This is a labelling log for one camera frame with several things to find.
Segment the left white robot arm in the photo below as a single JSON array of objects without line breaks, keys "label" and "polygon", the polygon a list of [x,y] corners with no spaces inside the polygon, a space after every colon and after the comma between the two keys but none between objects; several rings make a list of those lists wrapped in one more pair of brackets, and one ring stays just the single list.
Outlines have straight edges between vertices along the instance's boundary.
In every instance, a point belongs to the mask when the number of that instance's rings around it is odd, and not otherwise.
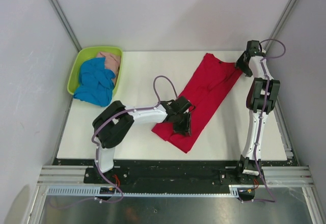
[{"label": "left white robot arm", "polygon": [[185,97],[160,101],[150,107],[127,107],[121,101],[109,105],[92,123],[96,144],[95,178],[101,183],[112,179],[115,147],[120,144],[133,125],[166,123],[176,135],[191,135],[191,113],[196,107]]}]

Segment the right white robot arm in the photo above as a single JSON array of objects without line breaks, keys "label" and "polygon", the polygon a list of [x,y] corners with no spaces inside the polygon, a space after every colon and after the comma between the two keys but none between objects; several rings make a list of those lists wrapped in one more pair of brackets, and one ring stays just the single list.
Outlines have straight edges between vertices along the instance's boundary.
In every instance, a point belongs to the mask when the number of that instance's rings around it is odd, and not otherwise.
[{"label": "right white robot arm", "polygon": [[246,49],[237,60],[235,67],[246,77],[253,78],[246,99],[250,119],[247,141],[240,156],[238,169],[235,171],[235,179],[241,184],[247,184],[253,176],[259,176],[261,173],[264,127],[276,105],[280,81],[275,80],[269,72],[266,53],[258,40],[247,42]]}]

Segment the red t shirt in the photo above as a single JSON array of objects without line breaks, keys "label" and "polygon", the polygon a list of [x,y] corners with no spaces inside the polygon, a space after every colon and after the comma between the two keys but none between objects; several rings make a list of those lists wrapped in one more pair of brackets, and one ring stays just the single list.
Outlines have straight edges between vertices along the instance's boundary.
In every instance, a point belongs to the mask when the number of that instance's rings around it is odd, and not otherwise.
[{"label": "red t shirt", "polygon": [[173,131],[171,123],[159,123],[152,132],[164,141],[188,153],[220,104],[236,84],[242,71],[234,63],[226,63],[211,53],[206,53],[180,96],[195,107],[191,112],[191,135],[183,136]]}]

